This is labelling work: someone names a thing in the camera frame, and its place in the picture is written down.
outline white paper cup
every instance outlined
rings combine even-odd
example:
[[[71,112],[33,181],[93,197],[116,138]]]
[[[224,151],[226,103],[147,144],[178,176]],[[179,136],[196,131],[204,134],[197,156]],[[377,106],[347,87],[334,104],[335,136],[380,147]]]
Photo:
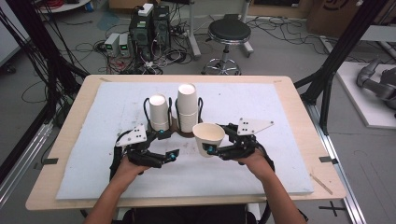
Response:
[[[178,87],[177,109],[180,114],[193,114],[198,111],[198,97],[195,86],[186,83]]]
[[[152,123],[164,124],[168,122],[168,103],[162,94],[155,94],[149,98],[149,119]]]
[[[162,123],[162,124],[151,122],[151,128],[154,129],[157,132],[159,130],[166,131],[166,130],[169,129],[169,122],[165,122],[165,123]]]
[[[216,145],[218,147],[225,136],[224,130],[219,125],[214,123],[196,124],[194,127],[192,127],[192,132],[195,135],[199,152],[203,157],[211,156],[207,155],[202,143]]]
[[[195,122],[195,124],[197,124],[198,123],[198,111],[191,115],[178,114],[178,119],[180,119],[180,122],[184,122],[184,123]]]
[[[179,114],[178,115],[178,121],[177,127],[183,132],[183,133],[190,133],[192,132],[192,127],[198,123],[198,112],[195,112],[192,115],[183,115]]]

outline handle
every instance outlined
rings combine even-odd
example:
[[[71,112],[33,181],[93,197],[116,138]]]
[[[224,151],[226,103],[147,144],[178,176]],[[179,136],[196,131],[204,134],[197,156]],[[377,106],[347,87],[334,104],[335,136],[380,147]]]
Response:
[[[201,113],[203,107],[204,107],[204,100],[200,97],[198,98],[198,123],[200,123],[201,120]]]
[[[169,97],[169,107],[168,107],[168,124],[169,124],[169,129],[171,128],[171,118],[172,118],[172,98]]]
[[[177,107],[177,99],[175,101],[175,108],[176,108],[176,114],[177,114],[177,123],[178,123],[178,129],[181,131],[181,125],[180,125],[180,114],[178,113],[178,107]]]
[[[146,102],[149,100],[149,98],[146,98],[145,102],[143,103],[143,109],[145,110],[145,116],[146,119],[148,120],[148,126],[149,128],[153,131],[152,127],[151,127],[151,122],[149,121],[149,115],[148,115],[148,111],[146,109]]]

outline caster wheel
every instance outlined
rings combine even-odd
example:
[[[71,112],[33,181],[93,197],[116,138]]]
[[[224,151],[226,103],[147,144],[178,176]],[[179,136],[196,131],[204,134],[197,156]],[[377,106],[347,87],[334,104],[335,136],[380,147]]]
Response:
[[[6,71],[9,74],[15,74],[17,72],[17,69],[14,66],[12,66],[10,63],[7,63],[6,64]]]

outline white foam board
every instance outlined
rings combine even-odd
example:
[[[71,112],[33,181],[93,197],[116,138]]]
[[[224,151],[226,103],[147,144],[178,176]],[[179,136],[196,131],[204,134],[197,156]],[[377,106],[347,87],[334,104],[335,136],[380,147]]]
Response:
[[[143,102],[155,93],[177,98],[181,83],[103,83],[84,122],[66,165],[57,199],[97,199],[106,187],[117,133],[147,121]],[[276,173],[288,193],[313,192],[283,108],[272,84],[194,83],[204,100],[202,119],[237,124],[240,118],[273,120],[257,139],[275,161]],[[230,145],[226,136],[222,146]],[[179,148],[175,162],[151,168],[139,176],[122,198],[166,198],[213,195],[263,195],[262,184],[236,161],[206,159],[194,138],[174,133],[154,141],[149,150],[164,153]]]
[[[396,129],[396,118],[394,117],[396,110],[387,107],[372,91],[360,88],[356,84],[358,73],[366,65],[367,63],[343,63],[338,69],[337,76],[367,127]],[[382,72],[393,67],[394,65],[379,64],[371,79],[379,82]]]

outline wooden table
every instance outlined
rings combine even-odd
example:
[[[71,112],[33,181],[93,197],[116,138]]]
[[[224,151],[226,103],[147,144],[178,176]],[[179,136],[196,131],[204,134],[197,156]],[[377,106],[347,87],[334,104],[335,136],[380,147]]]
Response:
[[[292,195],[293,200],[325,200],[346,197],[343,184],[331,162],[321,162],[326,157],[315,127],[309,118],[300,96],[288,77],[265,76],[99,76],[87,77],[78,93],[76,101],[62,127],[49,154],[49,158],[59,158],[57,164],[45,165],[26,202],[29,210],[51,210],[66,208],[91,208],[96,200],[56,200],[65,166],[70,152],[78,139],[79,131],[91,108],[97,90],[102,82],[207,82],[207,83],[269,83],[274,84],[284,107],[298,148],[314,183],[315,191],[306,195]],[[166,206],[220,203],[260,203],[261,196],[219,196],[185,197],[163,199],[125,199],[119,207]]]

